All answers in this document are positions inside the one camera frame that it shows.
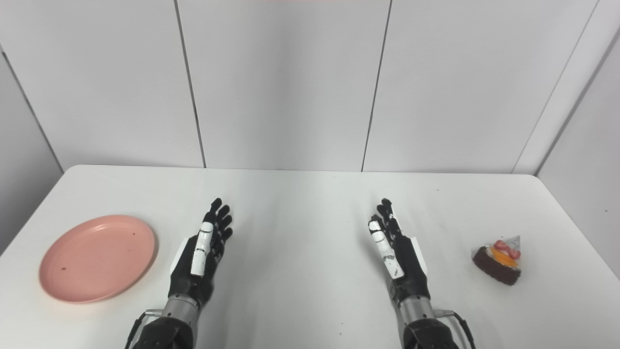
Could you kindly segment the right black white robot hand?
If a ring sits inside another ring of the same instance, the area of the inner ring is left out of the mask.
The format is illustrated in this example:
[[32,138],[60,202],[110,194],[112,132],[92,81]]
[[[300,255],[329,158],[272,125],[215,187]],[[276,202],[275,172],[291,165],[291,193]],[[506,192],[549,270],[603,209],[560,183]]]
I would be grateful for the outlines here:
[[376,211],[368,222],[368,230],[390,276],[393,302],[400,304],[410,297],[430,300],[427,275],[412,239],[401,230],[392,202],[384,197]]

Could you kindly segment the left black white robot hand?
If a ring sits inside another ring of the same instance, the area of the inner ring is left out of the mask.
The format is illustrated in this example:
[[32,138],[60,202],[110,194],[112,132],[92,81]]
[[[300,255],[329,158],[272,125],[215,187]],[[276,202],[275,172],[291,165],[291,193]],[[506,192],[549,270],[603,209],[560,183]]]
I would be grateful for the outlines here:
[[217,197],[204,215],[199,231],[186,241],[170,275],[169,298],[186,297],[202,307],[213,291],[213,278],[233,235],[231,208]]

